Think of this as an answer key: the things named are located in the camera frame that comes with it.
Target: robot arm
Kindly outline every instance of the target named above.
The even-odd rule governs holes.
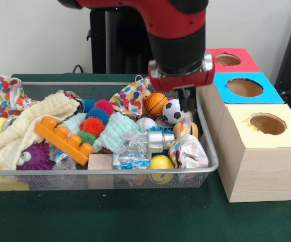
[[[181,109],[195,110],[195,88],[209,85],[213,59],[205,52],[205,15],[208,0],[58,0],[81,9],[130,6],[147,27],[155,60],[148,72],[156,91],[178,91]]]

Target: plastic water bottle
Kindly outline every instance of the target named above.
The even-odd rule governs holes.
[[[117,169],[146,169],[151,160],[147,145],[136,132],[123,134],[123,141],[113,153],[113,165]]]

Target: blue square panel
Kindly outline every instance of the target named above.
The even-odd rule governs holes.
[[[225,103],[284,103],[261,73],[216,73],[214,83]]]

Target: metal mesh basket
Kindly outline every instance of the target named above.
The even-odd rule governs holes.
[[[36,100],[58,90],[71,90],[81,98],[93,100],[110,99],[128,83],[117,82],[24,82],[26,94]],[[175,93],[165,93],[177,98]],[[218,167],[218,158],[203,115],[199,91],[195,123],[203,132],[200,142],[208,156],[207,168],[198,169],[153,169],[153,170],[86,170],[77,165],[77,170],[0,171],[0,191],[46,191],[85,189],[130,189],[130,188],[198,188],[209,172]]]

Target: cream fabric cloth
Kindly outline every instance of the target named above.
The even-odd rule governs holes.
[[[3,170],[16,170],[21,152],[43,139],[35,132],[35,126],[46,116],[58,122],[72,115],[79,103],[63,93],[49,95],[43,101],[26,108],[14,123],[0,134],[0,166]]]

